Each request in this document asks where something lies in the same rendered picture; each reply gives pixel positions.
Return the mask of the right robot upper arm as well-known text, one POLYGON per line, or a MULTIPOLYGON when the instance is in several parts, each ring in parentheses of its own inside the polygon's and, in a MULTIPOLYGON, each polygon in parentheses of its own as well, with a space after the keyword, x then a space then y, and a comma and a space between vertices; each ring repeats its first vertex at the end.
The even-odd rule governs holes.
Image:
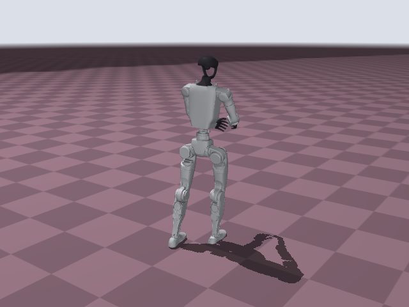
POLYGON ((218 99, 223 102, 226 111, 228 112, 228 122, 230 124, 236 123, 239 121, 238 116, 236 114, 235 104, 232 98, 232 92, 228 88, 217 88, 216 90, 218 99))

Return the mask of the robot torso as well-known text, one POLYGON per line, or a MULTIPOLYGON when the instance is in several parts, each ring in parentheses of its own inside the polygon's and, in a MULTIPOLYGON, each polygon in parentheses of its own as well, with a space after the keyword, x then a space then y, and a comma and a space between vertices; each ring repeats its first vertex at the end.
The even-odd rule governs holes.
POLYGON ((191 84, 189 88, 189 119, 191 126, 199 128, 196 138, 191 141, 191 153, 198 157, 210 157, 209 147, 213 140, 209 139, 209 132, 214 128, 219 119, 221 101, 217 97, 216 90, 220 88, 217 83, 211 86, 199 86, 191 84))

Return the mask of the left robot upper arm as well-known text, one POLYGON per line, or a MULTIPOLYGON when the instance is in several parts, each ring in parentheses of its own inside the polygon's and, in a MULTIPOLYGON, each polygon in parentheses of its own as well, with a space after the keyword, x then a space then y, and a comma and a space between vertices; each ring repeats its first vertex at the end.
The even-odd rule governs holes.
POLYGON ((185 110, 188 116, 189 116, 189 88, 190 86, 191 84, 189 83, 181 89, 181 93, 183 95, 183 99, 185 102, 185 110))

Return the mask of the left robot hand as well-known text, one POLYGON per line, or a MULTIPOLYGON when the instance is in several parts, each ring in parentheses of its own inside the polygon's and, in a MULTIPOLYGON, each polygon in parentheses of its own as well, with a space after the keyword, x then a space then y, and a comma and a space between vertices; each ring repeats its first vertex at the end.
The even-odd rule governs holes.
POLYGON ((215 129, 219 129, 219 130, 221 130, 222 132, 224 132, 222 129, 220 129, 219 127, 222 127, 223 129, 226 129, 225 127, 223 127, 223 126, 221 126, 221 125, 224 125, 224 126, 226 126, 226 127, 228 127, 226 124, 224 124, 224 123, 227 123, 228 124, 228 122, 226 122, 226 121, 224 121, 224 120, 226 120, 227 118, 219 118, 218 120, 217 120, 217 125, 216 125, 216 127, 215 127, 215 129), (224 123, 222 123, 222 122, 224 122, 224 123))

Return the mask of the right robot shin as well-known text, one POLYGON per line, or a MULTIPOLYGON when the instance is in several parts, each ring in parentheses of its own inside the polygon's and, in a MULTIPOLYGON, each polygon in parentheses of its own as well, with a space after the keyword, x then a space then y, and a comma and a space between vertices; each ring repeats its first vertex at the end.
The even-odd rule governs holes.
POLYGON ((210 212, 212 219, 212 236, 215 234, 215 237, 219 236, 220 221, 223 217, 225 205, 225 196, 224 192, 220 191, 217 196, 217 203, 211 202, 210 212))

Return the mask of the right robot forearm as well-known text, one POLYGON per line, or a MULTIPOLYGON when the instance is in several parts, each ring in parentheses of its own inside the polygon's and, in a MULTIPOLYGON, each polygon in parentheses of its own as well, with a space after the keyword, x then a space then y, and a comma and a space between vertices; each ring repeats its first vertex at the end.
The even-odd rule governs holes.
MULTIPOLYGON (((236 113, 236 114, 237 114, 237 113, 236 113)), ((237 114, 237 116, 238 116, 238 114, 237 114)), ((238 116, 238 119, 239 119, 239 116, 238 116)), ((228 122, 228 125, 229 125, 229 126, 236 126, 238 123, 239 123, 239 121, 236 122, 236 123, 233 123, 233 124, 230 124, 230 123, 228 122)))

